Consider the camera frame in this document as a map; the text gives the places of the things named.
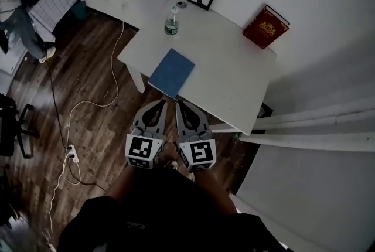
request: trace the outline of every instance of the jeans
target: jeans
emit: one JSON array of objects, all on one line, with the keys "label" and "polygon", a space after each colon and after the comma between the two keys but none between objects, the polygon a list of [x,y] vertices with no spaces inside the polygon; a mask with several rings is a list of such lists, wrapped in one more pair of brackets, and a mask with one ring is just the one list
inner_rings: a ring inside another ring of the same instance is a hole
[{"label": "jeans", "polygon": [[39,46],[30,20],[31,18],[24,9],[16,8],[12,15],[0,24],[3,30],[15,32],[33,57],[41,59],[46,56],[46,52]]}]

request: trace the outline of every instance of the table with tablecloth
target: table with tablecloth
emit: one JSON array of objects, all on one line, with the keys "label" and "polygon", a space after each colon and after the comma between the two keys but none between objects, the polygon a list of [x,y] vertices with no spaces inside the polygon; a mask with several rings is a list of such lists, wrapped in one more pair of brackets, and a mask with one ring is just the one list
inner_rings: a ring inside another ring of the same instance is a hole
[{"label": "table with tablecloth", "polygon": [[78,0],[39,0],[27,10],[35,30],[44,42],[55,42],[52,34],[57,23]]}]

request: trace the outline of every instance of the blue folder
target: blue folder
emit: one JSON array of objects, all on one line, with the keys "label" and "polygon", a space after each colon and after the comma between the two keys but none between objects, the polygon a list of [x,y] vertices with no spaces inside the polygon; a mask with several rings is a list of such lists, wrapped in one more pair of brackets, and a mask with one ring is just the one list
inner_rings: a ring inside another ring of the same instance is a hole
[{"label": "blue folder", "polygon": [[189,59],[171,49],[152,73],[148,83],[174,99],[194,66]]}]

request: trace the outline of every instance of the book cover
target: book cover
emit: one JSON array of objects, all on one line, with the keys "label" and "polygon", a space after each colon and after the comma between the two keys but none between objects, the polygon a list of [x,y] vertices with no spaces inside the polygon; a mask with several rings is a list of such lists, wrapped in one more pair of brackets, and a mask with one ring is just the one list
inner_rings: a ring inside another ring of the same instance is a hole
[{"label": "book cover", "polygon": [[287,30],[289,22],[267,5],[242,34],[264,49]]},{"label": "book cover", "polygon": [[168,97],[174,99],[195,64],[171,49],[152,73],[148,83]]}]

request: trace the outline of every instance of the black t-shirt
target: black t-shirt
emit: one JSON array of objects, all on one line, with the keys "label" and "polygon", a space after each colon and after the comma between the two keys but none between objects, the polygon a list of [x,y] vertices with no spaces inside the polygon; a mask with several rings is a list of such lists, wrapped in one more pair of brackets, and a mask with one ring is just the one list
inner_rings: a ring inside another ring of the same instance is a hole
[{"label": "black t-shirt", "polygon": [[204,191],[172,169],[141,171],[126,203],[89,199],[64,229],[57,252],[149,250],[284,251],[261,219],[223,216]]}]

